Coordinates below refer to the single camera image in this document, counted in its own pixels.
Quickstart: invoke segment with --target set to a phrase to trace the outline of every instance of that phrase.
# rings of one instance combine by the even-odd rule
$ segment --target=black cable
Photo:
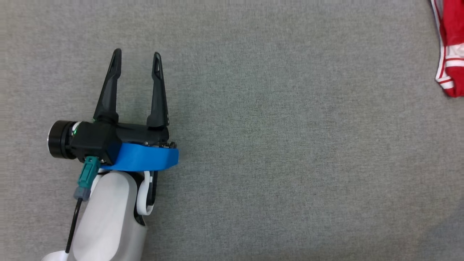
[[[72,237],[74,236],[74,230],[76,229],[77,216],[79,215],[79,209],[81,208],[82,198],[77,199],[76,209],[74,210],[74,216],[72,217],[71,229],[69,230],[68,244],[66,245],[66,254],[69,254],[71,249]]]

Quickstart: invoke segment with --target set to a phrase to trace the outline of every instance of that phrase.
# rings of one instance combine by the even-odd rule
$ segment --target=teal connector
[[[82,189],[91,189],[92,183],[98,174],[100,168],[100,160],[94,156],[85,158],[84,166],[82,167],[81,176],[79,177],[78,184]]]

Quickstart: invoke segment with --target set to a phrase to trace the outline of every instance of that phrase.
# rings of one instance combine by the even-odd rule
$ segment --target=camera lens
[[[74,121],[57,121],[48,133],[48,151],[55,158],[75,159],[70,150]]]

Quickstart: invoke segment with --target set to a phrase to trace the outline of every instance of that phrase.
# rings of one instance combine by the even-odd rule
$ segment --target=gray carpet
[[[81,164],[47,132],[91,120],[118,47],[120,121],[145,122],[158,51],[180,149],[144,261],[463,259],[464,104],[428,0],[2,6],[3,260],[64,249]]]

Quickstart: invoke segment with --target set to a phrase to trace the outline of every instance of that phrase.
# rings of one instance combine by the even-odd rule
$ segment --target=robotic arm
[[[151,114],[146,125],[138,125],[119,123],[116,112],[121,54],[113,53],[94,121],[57,121],[50,129],[50,154],[84,165],[66,249],[42,261],[140,260],[148,229],[143,216],[153,209],[158,171],[178,163],[176,144],[168,141],[161,56],[156,52],[153,58]],[[89,202],[75,231],[82,201]]]

